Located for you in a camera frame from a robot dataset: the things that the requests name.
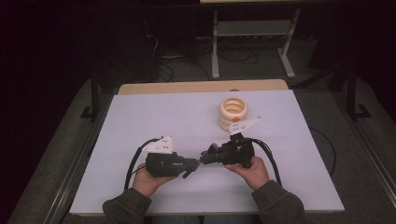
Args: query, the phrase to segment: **hand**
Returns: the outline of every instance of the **hand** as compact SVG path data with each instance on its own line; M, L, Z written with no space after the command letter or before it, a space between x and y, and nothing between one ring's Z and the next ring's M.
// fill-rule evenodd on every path
M145 163L140 164L137 169L145 166ZM146 167L138 170L134 175L134 183L132 188L139 191L146 197L150 197L154 192L164 183L176 178L172 177L153 177L147 170Z
M260 157L254 156L251 158L251 167L249 169L244 168L242 164L229 164L224 165L224 167L242 176L247 185L253 190L259 189L270 181L267 168Z

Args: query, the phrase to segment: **table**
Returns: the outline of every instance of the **table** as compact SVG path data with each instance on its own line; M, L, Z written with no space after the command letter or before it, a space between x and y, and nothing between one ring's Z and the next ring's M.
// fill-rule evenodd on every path
M101 215L102 203L122 192L134 151L150 138L172 135L174 150L186 158L198 157L211 143L228 141L229 135L217 124L220 99L228 96L245 99L249 116L262 116L262 122L243 135L269 145L284 188L302 199L307 212L344 210L292 91L282 80L250 80L122 86L109 108L70 212ZM274 178L263 152L258 147L255 151ZM142 154L137 163L145 158ZM253 214L257 207L250 192L242 178L221 164L202 165L187 179L163 185L152 196L148 215Z

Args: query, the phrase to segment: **forearm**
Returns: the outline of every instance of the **forearm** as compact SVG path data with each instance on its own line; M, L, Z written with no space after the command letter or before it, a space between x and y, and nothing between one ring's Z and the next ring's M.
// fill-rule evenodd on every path
M110 223L143 223L151 199L135 189L127 189L120 196L103 204L103 211Z
M254 191L252 196L259 207L262 223L312 223L305 215L301 200L274 180Z

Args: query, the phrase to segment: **white metal stand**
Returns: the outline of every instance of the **white metal stand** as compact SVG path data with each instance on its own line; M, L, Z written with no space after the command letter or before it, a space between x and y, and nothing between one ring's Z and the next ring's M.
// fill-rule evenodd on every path
M294 11L291 20L273 21L218 21L218 12L214 13L213 20L213 51L212 51L212 78L219 79L218 36L233 35L285 35L286 42L283 48L278 49L280 60L288 78L294 78L294 72L287 56L291 38L297 24L300 9Z

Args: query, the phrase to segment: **person's right hand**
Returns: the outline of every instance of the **person's right hand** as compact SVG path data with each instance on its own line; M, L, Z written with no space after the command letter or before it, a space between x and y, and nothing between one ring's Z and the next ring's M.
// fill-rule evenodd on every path
M251 167L249 169L244 168L242 164L230 164L224 165L224 167L242 176L247 185L253 190L259 189L270 181L267 168L260 157L254 156L251 158Z

